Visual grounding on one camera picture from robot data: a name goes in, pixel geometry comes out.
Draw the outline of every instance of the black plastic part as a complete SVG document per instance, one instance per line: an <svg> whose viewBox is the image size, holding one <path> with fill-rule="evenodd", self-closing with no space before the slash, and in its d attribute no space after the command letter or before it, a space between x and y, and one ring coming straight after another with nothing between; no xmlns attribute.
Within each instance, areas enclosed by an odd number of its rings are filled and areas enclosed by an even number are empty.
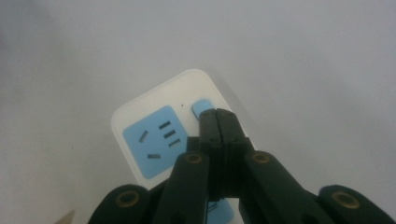
<svg viewBox="0 0 396 224"><path fill-rule="evenodd" d="M353 189L325 187L320 190L318 202L337 223L395 224L384 211Z"/></svg>
<svg viewBox="0 0 396 224"><path fill-rule="evenodd" d="M239 120L233 112L224 109L217 109L216 112L224 145L224 177L221 196L239 198L243 179L243 158L254 149L250 140L245 137Z"/></svg>
<svg viewBox="0 0 396 224"><path fill-rule="evenodd" d="M147 223L149 192L136 185L110 191L91 216L89 224Z"/></svg>
<svg viewBox="0 0 396 224"><path fill-rule="evenodd" d="M236 115L224 109L204 111L200 115L199 146L195 145L194 138L189 142L189 147L199 148L211 160L209 200L238 198L242 186L243 157L254 149Z"/></svg>
<svg viewBox="0 0 396 224"><path fill-rule="evenodd" d="M152 223L206 223L209 158L200 152L178 156Z"/></svg>
<svg viewBox="0 0 396 224"><path fill-rule="evenodd" d="M209 109L200 114L199 118L199 150L209 156L209 200L218 201L223 187L224 148L219 129L216 109Z"/></svg>
<svg viewBox="0 0 396 224"><path fill-rule="evenodd" d="M250 206L257 204L265 217L263 223L334 223L274 156L252 151L245 162L244 195L254 195L256 203L251 202L251 196L241 201L247 210L257 210Z"/></svg>

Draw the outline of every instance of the outlet socket hole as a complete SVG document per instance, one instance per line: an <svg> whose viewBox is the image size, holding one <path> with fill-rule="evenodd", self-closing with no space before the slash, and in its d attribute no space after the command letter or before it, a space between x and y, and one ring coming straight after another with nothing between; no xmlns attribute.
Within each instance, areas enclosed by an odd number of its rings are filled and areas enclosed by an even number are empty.
<svg viewBox="0 0 396 224"><path fill-rule="evenodd" d="M160 159L161 154L148 154L148 159Z"/></svg>
<svg viewBox="0 0 396 224"><path fill-rule="evenodd" d="M176 133L176 131L175 131L175 130L172 130L172 131L170 131L169 133L166 133L163 137L164 137L164 138L168 138L168 137L174 135L175 133Z"/></svg>
<svg viewBox="0 0 396 224"><path fill-rule="evenodd" d="M175 147L177 144L181 143L180 139L178 138L177 140L171 142L168 146L169 147Z"/></svg>
<svg viewBox="0 0 396 224"><path fill-rule="evenodd" d="M139 138L139 142L143 143L145 141L146 137L148 136L148 134L149 134L148 131L144 131L142 136L140 136L140 138Z"/></svg>
<svg viewBox="0 0 396 224"><path fill-rule="evenodd" d="M162 125L159 126L160 129L164 129L166 127L168 127L169 125L171 125L171 121L166 121L165 123L163 123Z"/></svg>

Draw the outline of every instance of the white wall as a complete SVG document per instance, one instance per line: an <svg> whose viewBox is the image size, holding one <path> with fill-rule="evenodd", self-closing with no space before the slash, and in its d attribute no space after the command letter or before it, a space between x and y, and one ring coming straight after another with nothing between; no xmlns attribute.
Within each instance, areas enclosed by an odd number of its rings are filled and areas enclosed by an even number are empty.
<svg viewBox="0 0 396 224"><path fill-rule="evenodd" d="M306 189L396 218L395 22L394 1L1 1L1 222L86 223L134 182L112 113L189 68Z"/></svg>

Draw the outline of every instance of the power strip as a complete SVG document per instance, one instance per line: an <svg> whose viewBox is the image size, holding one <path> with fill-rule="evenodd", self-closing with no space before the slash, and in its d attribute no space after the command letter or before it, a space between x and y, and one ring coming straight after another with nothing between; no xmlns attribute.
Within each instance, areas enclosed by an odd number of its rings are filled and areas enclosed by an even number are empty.
<svg viewBox="0 0 396 224"><path fill-rule="evenodd" d="M199 135L199 114L209 108L231 111L210 77L192 69L114 113L113 133L138 185L152 189L169 177L177 156L186 151L187 137ZM207 223L240 223L237 203L210 203Z"/></svg>

